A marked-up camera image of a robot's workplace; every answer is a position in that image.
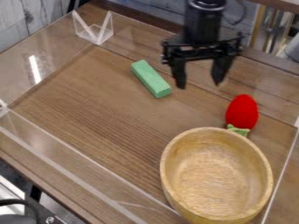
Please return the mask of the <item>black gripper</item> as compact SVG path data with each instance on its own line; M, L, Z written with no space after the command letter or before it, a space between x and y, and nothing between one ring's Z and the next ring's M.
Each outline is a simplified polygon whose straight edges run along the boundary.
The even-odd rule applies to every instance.
M242 33L222 34L217 41L193 43L181 33L162 42L162 63L171 65L173 77L179 89L186 89L186 61L214 60L211 78L217 86L225 81L234 60L243 50L243 38Z

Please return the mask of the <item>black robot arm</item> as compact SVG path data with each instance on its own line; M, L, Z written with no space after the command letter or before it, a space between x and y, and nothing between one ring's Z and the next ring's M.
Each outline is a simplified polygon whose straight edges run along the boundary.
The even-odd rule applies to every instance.
M187 0L182 32L162 42L162 63L170 66L181 89L186 89L190 61L213 61L210 75L218 86L242 52L243 33L221 29L226 6L227 0Z

